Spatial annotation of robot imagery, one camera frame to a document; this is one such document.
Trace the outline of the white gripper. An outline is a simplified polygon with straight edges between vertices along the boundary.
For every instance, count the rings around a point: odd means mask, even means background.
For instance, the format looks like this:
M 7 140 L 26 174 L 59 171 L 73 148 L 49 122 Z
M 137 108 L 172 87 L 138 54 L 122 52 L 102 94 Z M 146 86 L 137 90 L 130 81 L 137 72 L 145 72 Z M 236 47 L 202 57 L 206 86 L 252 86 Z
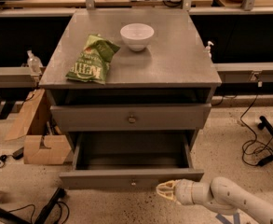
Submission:
M 160 183 L 156 187 L 156 192 L 159 196 L 177 202 L 182 205 L 192 205 L 192 188 L 193 181 L 182 179 L 178 183 L 176 180 Z

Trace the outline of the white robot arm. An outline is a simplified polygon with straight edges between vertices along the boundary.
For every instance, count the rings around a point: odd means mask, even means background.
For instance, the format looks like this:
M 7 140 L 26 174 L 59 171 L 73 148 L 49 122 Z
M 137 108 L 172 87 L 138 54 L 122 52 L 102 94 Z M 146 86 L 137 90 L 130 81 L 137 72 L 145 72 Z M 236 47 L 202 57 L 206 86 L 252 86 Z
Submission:
M 241 210 L 259 224 L 273 224 L 273 204 L 225 177 L 215 177 L 211 183 L 170 180 L 158 184 L 156 191 L 159 196 L 181 205 L 199 204 L 221 215 L 233 215 Z

